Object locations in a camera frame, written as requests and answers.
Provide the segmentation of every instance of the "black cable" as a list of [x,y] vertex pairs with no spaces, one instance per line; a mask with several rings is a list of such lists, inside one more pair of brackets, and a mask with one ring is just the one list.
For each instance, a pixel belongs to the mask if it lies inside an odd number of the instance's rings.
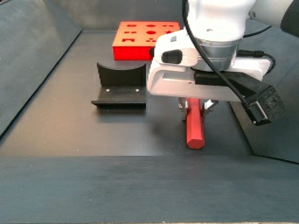
[[196,39],[192,35],[192,30],[189,27],[189,23],[188,23],[188,18],[186,18],[186,1],[188,0],[181,0],[181,19],[182,19],[182,23],[184,23],[184,27],[185,27],[185,31],[189,35],[190,38],[190,42],[200,54],[200,57],[202,58],[204,62],[208,64],[212,72],[219,76],[219,78],[225,82],[228,88],[231,89],[231,91],[235,93],[235,95],[237,96],[237,98],[240,99],[241,103],[244,105],[248,105],[247,100],[244,99],[241,93],[239,92],[239,90],[235,88],[235,86],[232,85],[232,83],[229,82],[228,78],[224,76],[224,74],[219,71],[219,69],[213,66],[213,64],[210,63],[210,60],[201,48],[201,46],[198,45],[198,43],[196,42]]
[[271,73],[271,71],[273,70],[273,68],[276,67],[276,59],[275,59],[275,57],[272,56],[272,55],[269,55],[268,53],[264,53],[264,56],[267,57],[267,58],[269,58],[269,60],[272,61],[272,64],[271,64],[271,67],[267,69],[267,74],[269,74]]
[[276,67],[276,59],[272,55],[268,53],[264,53],[261,51],[247,51],[247,50],[237,50],[237,56],[239,57],[253,57],[253,58],[263,58],[267,57],[271,60],[271,67],[267,69],[267,74],[271,73],[273,68]]
[[269,25],[269,26],[268,26],[264,30],[261,30],[261,31],[256,31],[256,32],[252,32],[252,33],[249,33],[249,34],[245,34],[245,35],[243,36],[243,39],[244,39],[244,38],[248,38],[248,37],[252,37],[252,36],[256,36],[256,35],[260,34],[261,32],[267,31],[271,27],[272,27],[272,25]]

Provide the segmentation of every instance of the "red block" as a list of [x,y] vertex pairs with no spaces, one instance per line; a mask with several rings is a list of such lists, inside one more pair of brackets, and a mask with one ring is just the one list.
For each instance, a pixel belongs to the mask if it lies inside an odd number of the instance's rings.
[[112,45],[114,60],[150,60],[149,49],[157,38],[178,30],[177,22],[121,22]]
[[188,98],[186,101],[186,144],[190,149],[197,150],[204,146],[201,101],[193,98]]

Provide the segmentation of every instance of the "black bracket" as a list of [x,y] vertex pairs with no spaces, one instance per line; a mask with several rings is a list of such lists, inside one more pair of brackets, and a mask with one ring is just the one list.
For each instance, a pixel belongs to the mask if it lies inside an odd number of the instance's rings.
[[90,103],[105,109],[145,108],[145,64],[126,70],[116,70],[97,63],[100,90]]
[[[252,123],[257,126],[275,121],[285,111],[275,88],[245,73],[223,72],[223,74],[244,95],[247,103],[243,104],[243,108]],[[197,85],[227,86],[215,73],[196,71],[193,79]]]

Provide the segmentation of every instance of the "black holder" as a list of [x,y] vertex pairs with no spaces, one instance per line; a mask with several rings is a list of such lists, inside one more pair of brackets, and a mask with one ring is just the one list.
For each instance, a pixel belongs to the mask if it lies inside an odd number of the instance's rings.
[[145,64],[126,70],[116,70],[97,63],[100,90],[90,103],[105,109],[145,108]]

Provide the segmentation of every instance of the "gray table surface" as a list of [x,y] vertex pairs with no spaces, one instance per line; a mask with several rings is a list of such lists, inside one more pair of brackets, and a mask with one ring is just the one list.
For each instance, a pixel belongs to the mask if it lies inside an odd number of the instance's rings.
[[185,145],[177,99],[146,96],[145,110],[97,110],[97,62],[132,68],[142,61],[113,61],[113,31],[84,31],[0,142],[0,156],[251,155],[229,105],[206,116],[202,150]]

